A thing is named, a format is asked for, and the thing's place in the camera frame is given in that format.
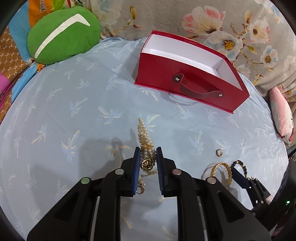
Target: red gift box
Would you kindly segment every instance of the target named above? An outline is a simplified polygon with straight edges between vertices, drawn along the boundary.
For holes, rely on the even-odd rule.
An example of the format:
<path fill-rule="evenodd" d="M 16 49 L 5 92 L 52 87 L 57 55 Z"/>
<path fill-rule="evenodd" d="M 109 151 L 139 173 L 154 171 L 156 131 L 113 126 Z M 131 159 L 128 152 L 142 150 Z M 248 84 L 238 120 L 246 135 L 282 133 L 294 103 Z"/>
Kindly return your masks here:
<path fill-rule="evenodd" d="M 153 31 L 139 59 L 136 85 L 194 99 L 233 114 L 250 95 L 223 54 L 193 40 Z"/>

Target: beaded bracelet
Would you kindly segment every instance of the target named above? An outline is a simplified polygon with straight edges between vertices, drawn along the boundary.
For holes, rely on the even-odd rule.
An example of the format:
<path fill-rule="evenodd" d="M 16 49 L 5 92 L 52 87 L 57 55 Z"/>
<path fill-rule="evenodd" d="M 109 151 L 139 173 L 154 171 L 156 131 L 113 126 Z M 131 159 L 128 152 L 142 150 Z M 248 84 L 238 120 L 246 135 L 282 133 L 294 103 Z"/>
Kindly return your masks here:
<path fill-rule="evenodd" d="M 247 178 L 248 172 L 247 172 L 246 165 L 242 161 L 237 160 L 237 161 L 234 161 L 230 167 L 233 168 L 236 164 L 240 164 L 242 166 L 242 168 L 244 170 L 244 176 L 245 176 L 245 178 Z"/>

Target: orange fabric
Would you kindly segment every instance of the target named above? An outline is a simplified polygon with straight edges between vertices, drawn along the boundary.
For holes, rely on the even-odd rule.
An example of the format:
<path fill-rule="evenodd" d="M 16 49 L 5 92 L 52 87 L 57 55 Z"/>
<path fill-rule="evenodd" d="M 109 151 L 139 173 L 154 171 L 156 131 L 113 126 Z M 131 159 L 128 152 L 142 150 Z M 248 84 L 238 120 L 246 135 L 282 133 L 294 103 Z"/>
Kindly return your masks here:
<path fill-rule="evenodd" d="M 44 67 L 45 67 L 44 64 L 40 64 L 40 63 L 38 63 L 38 64 L 37 64 L 37 72 L 40 72 Z"/>
<path fill-rule="evenodd" d="M 29 22 L 33 27 L 40 18 L 53 12 L 51 0 L 29 0 Z"/>

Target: gold chain bracelet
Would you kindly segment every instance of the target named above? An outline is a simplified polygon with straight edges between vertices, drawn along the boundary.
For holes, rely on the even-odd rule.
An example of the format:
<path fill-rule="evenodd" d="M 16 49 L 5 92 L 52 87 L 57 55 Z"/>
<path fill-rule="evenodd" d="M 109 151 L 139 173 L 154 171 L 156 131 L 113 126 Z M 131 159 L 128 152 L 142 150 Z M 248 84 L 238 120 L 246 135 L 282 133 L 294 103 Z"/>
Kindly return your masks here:
<path fill-rule="evenodd" d="M 230 185 L 231 182 L 232 182 L 232 172 L 231 172 L 231 168 L 230 166 L 225 163 L 225 162 L 219 162 L 217 163 L 216 165 L 213 166 L 212 170 L 211 170 L 211 174 L 210 174 L 210 177 L 213 177 L 215 176 L 215 172 L 216 172 L 216 169 L 219 165 L 222 165 L 222 166 L 225 166 L 225 168 L 227 169 L 227 172 L 228 172 L 228 180 L 227 180 L 227 185 Z"/>

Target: pink pillow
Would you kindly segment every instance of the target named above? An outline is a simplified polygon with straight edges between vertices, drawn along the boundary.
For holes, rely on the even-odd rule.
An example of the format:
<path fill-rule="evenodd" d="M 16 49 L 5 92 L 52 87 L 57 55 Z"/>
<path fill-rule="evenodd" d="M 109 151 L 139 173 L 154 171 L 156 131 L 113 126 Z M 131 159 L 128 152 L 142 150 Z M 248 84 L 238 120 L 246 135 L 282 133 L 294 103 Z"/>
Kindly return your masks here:
<path fill-rule="evenodd" d="M 277 87 L 269 90 L 272 118 L 286 145 L 293 140 L 293 116 L 288 102 Z"/>

